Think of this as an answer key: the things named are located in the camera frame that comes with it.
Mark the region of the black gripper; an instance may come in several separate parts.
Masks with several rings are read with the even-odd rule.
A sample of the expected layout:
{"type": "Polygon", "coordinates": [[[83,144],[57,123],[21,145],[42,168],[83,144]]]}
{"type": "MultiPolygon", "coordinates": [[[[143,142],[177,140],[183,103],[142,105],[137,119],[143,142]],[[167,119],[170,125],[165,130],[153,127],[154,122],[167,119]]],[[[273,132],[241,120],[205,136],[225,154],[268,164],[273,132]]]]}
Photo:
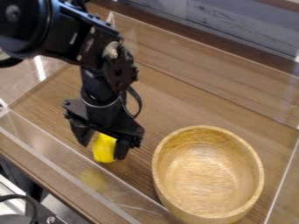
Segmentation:
{"type": "Polygon", "coordinates": [[[145,128],[137,122],[126,108],[127,99],[121,95],[107,105],[93,105],[83,99],[67,99],[63,103],[66,118],[81,145],[89,146],[95,131],[117,139],[115,157],[125,160],[130,148],[139,148],[145,128]]]}

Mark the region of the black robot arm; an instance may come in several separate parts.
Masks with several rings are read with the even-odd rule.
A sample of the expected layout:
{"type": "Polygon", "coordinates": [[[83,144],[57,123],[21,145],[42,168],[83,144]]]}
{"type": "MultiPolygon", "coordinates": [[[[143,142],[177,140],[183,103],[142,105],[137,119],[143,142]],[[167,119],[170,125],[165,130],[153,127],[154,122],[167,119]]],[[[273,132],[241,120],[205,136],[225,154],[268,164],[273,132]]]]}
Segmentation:
{"type": "Polygon", "coordinates": [[[0,0],[0,68],[46,56],[79,67],[79,99],[63,103],[71,130],[94,157],[127,157],[145,138],[145,128],[127,109],[139,94],[135,57],[111,23],[90,13],[86,0],[0,0]]]}

